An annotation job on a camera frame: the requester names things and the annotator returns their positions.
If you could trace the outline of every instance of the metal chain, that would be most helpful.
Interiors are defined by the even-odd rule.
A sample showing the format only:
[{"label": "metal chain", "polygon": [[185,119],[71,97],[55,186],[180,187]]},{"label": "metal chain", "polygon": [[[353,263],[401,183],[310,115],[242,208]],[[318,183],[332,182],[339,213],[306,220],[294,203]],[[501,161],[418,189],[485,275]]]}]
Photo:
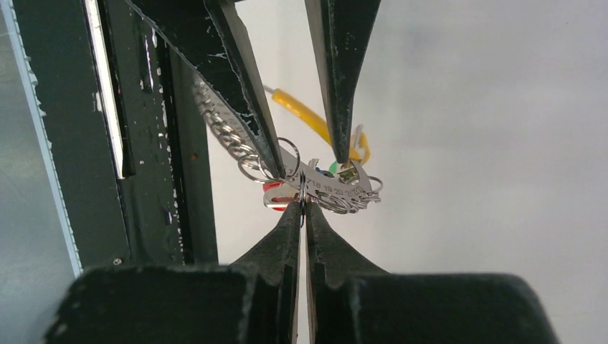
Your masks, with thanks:
[{"label": "metal chain", "polygon": [[[250,180],[255,181],[257,183],[287,181],[290,179],[297,178],[298,176],[300,176],[300,174],[304,173],[299,169],[300,153],[296,146],[291,141],[285,138],[279,138],[279,140],[288,143],[295,151],[298,164],[296,168],[293,169],[293,173],[285,180],[269,176],[268,173],[264,170],[262,164],[260,163],[260,157],[257,154],[257,151],[252,146],[246,144],[246,140],[244,139],[243,133],[239,133],[235,129],[236,125],[231,125],[227,120],[222,118],[222,114],[219,112],[221,110],[218,109],[220,107],[222,108],[222,106],[217,106],[219,105],[219,102],[221,102],[221,100],[217,98],[217,96],[213,93],[213,91],[211,91],[209,86],[207,86],[204,81],[198,76],[194,77],[193,93],[194,99],[199,107],[201,115],[203,116],[204,122],[209,126],[209,129],[211,130],[212,134],[222,145],[222,147],[230,154],[231,157],[233,157],[237,161],[237,165],[241,173],[243,173]],[[231,118],[234,117],[234,115],[231,113],[226,113],[224,114],[224,117]],[[260,171],[262,175],[266,177],[266,179],[258,178],[251,175],[245,170],[245,168]],[[372,190],[371,192],[365,192],[365,194],[363,196],[359,196],[358,199],[352,198],[351,200],[346,200],[334,196],[333,194],[328,192],[315,190],[315,195],[309,194],[309,200],[314,201],[323,208],[337,214],[354,214],[359,210],[366,209],[367,203],[369,202],[380,202],[379,192],[380,190],[382,190],[382,181],[374,176],[368,176],[368,178],[372,181],[378,182],[380,184],[380,187]],[[358,183],[358,180],[358,176],[355,175],[354,177],[348,180],[348,184],[356,185]]]}]

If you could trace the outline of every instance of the key ring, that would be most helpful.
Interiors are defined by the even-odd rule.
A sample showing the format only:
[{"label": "key ring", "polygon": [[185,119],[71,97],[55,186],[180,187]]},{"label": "key ring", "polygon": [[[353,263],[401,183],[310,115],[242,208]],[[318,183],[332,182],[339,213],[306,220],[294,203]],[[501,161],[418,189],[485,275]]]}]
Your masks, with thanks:
[{"label": "key ring", "polygon": [[[298,198],[303,201],[300,207],[304,211],[306,201],[317,201],[323,208],[338,214],[356,213],[359,210],[366,209],[368,203],[380,201],[379,191],[383,187],[382,182],[376,177],[370,178],[367,176],[365,170],[361,167],[369,158],[368,149],[366,149],[362,161],[356,158],[351,159],[349,165],[352,176],[348,178],[351,183],[344,183],[344,181],[334,178],[331,173],[320,173],[315,169],[315,166],[310,167],[301,163],[300,151],[295,144],[286,138],[278,138],[278,140],[285,141],[293,148],[295,156],[283,147],[279,147],[287,176],[286,178],[274,178],[264,168],[260,154],[254,148],[247,127],[240,122],[239,118],[214,91],[196,75],[194,76],[193,92],[205,123],[210,127],[212,134],[222,147],[237,161],[239,170],[249,180],[256,183],[281,182],[299,190]],[[361,133],[360,126],[355,138],[355,146],[366,147],[366,140],[364,134]],[[313,161],[315,161],[313,163],[315,165],[318,159],[313,159]],[[252,175],[248,169],[260,171],[265,178]],[[380,183],[380,187],[375,190],[372,189],[371,181],[377,181]],[[268,201],[265,197],[265,205],[275,206],[276,204],[272,202],[272,199]]]}]

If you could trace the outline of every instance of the metal key ring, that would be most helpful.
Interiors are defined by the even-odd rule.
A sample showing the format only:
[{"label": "metal key ring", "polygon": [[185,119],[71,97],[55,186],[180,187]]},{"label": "metal key ring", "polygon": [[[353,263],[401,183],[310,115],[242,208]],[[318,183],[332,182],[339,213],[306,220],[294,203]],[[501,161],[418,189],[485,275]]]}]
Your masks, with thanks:
[{"label": "metal key ring", "polygon": [[367,178],[369,178],[370,181],[377,181],[380,186],[378,188],[375,188],[374,190],[372,190],[372,193],[378,193],[382,190],[382,188],[384,187],[384,183],[382,182],[382,180],[378,177],[374,177],[374,176],[367,176]]},{"label": "metal key ring", "polygon": [[[331,211],[332,213],[348,214],[348,212],[351,210],[351,206],[346,201],[344,201],[343,199],[340,199],[338,197],[335,197],[332,194],[329,194],[329,193],[326,193],[323,191],[317,191],[317,196],[318,196],[319,205],[321,205],[323,208]],[[323,197],[327,197],[332,202],[323,199]]]},{"label": "metal key ring", "polygon": [[375,194],[373,193],[369,196],[363,197],[362,201],[379,203],[381,201],[381,199],[380,199],[380,195],[378,195],[377,193],[375,193]]},{"label": "metal key ring", "polygon": [[[248,145],[244,145],[242,143],[240,143],[240,144],[232,143],[232,144],[228,145],[228,147],[226,147],[226,150],[228,151],[228,154],[230,154],[230,156],[233,157],[234,159],[236,159],[237,161],[242,156],[255,155],[255,150],[253,150]],[[250,168],[252,170],[256,170],[256,171],[260,169],[260,167],[257,165],[257,161],[252,160],[252,159],[245,159],[243,161],[243,166]]]},{"label": "metal key ring", "polygon": [[231,144],[239,144],[241,145],[243,143],[243,140],[241,140],[241,138],[234,134],[234,133],[224,133],[222,136],[220,136],[220,138],[218,139],[218,141],[226,148],[228,149],[228,146]]},{"label": "metal key ring", "polygon": [[361,201],[351,201],[348,203],[348,205],[351,207],[351,210],[355,210],[355,212],[357,212],[359,210],[367,209],[367,204],[365,204]]},{"label": "metal key ring", "polygon": [[[291,173],[291,175],[289,175],[289,176],[285,176],[285,180],[288,180],[288,179],[293,178],[296,174],[298,174],[298,171],[300,170],[300,164],[302,163],[300,161],[300,150],[298,150],[298,147],[296,147],[295,144],[293,144],[293,142],[291,142],[290,140],[288,140],[286,138],[277,138],[277,140],[278,141],[286,142],[288,145],[291,146],[291,148],[293,148],[293,151],[295,153],[295,159],[296,159],[297,163],[295,164],[295,168],[293,169],[293,173]],[[262,161],[260,160],[260,156],[257,156],[257,164],[259,166],[262,165]],[[260,171],[262,172],[262,174],[264,175],[264,177],[266,177],[268,179],[276,180],[273,177],[267,175],[266,171],[264,171],[263,168],[261,168]]]},{"label": "metal key ring", "polygon": [[254,154],[254,155],[250,155],[250,156],[242,156],[238,159],[237,165],[239,166],[239,170],[241,171],[241,173],[243,173],[243,175],[246,176],[247,178],[249,178],[251,181],[254,181],[254,182],[260,183],[260,184],[272,183],[273,181],[275,181],[274,179],[261,179],[256,176],[252,176],[249,172],[247,172],[245,170],[243,164],[252,162],[253,158],[259,158],[259,156],[257,154]]},{"label": "metal key ring", "polygon": [[219,114],[214,112],[212,109],[206,108],[201,114],[203,115],[203,119],[205,119],[205,121],[211,123],[226,123],[226,121],[224,121],[222,117],[220,117]]},{"label": "metal key ring", "polygon": [[228,135],[234,133],[234,130],[231,127],[222,122],[213,122],[209,128],[214,135]]}]

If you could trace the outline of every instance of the red tag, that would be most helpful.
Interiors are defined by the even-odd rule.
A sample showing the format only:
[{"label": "red tag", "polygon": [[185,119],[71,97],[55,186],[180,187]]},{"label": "red tag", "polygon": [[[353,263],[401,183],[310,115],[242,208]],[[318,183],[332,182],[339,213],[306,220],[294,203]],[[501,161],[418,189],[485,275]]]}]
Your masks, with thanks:
[{"label": "red tag", "polygon": [[[274,182],[274,183],[264,183],[262,184],[262,189],[264,190],[264,192],[270,190],[271,188],[276,188],[278,186],[281,186],[284,182],[283,181],[278,181],[278,182]],[[279,199],[278,197],[275,197],[272,199],[273,202],[278,202],[281,201],[281,199]],[[285,211],[285,208],[273,208],[276,211]]]}]

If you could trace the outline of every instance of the white wall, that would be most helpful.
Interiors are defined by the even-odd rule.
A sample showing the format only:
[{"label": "white wall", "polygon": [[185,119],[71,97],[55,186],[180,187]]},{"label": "white wall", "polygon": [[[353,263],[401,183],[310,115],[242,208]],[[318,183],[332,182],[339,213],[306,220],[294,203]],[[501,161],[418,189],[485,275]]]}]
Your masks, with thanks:
[{"label": "white wall", "polygon": [[[303,1],[238,8],[264,82],[323,113]],[[564,343],[606,343],[607,17],[600,0],[384,0],[354,110],[383,202],[328,214],[334,229],[392,272],[518,274]],[[271,109],[304,161],[333,162],[297,118]],[[210,150],[229,263],[280,214],[218,144]]]}]

